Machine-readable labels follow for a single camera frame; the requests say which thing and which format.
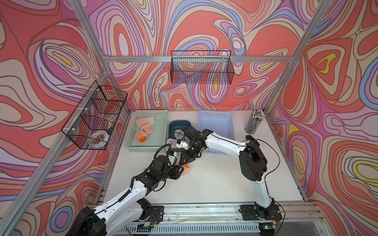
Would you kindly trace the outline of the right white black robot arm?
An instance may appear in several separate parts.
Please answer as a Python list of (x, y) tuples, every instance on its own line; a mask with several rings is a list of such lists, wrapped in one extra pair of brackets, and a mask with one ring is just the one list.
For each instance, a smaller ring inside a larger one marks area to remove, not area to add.
[(206, 149), (215, 149), (238, 159), (242, 175), (251, 182), (254, 190), (256, 211), (261, 215), (270, 215), (275, 201), (269, 195), (265, 182), (267, 159), (256, 139), (250, 135), (246, 139), (247, 143), (237, 142), (211, 130), (205, 129), (200, 132), (191, 126), (174, 146), (182, 153), (180, 165), (189, 164), (200, 158)]

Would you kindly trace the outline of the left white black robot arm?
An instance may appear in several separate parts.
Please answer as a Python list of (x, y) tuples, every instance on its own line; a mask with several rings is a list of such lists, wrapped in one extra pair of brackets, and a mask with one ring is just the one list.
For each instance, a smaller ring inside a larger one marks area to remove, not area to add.
[(82, 209), (67, 236), (112, 236), (126, 225), (149, 217), (151, 204), (145, 198), (159, 183), (177, 180), (185, 168), (175, 164), (175, 157), (160, 155), (141, 174), (132, 178), (130, 186), (113, 199), (91, 209)]

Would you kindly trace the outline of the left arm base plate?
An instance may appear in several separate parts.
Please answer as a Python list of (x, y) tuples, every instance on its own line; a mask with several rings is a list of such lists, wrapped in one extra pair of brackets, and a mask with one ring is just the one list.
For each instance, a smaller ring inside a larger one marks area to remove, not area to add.
[(164, 206), (150, 206), (146, 209), (143, 209), (142, 215), (138, 219), (140, 222), (162, 222), (164, 218)]

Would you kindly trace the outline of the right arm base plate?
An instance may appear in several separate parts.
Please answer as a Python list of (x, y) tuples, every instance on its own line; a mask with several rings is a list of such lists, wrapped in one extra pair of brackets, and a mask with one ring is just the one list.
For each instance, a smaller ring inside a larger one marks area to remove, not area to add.
[(278, 205), (274, 205), (268, 213), (263, 207), (255, 205), (241, 205), (239, 212), (242, 214), (244, 221), (276, 221), (279, 222), (283, 219), (281, 210)]

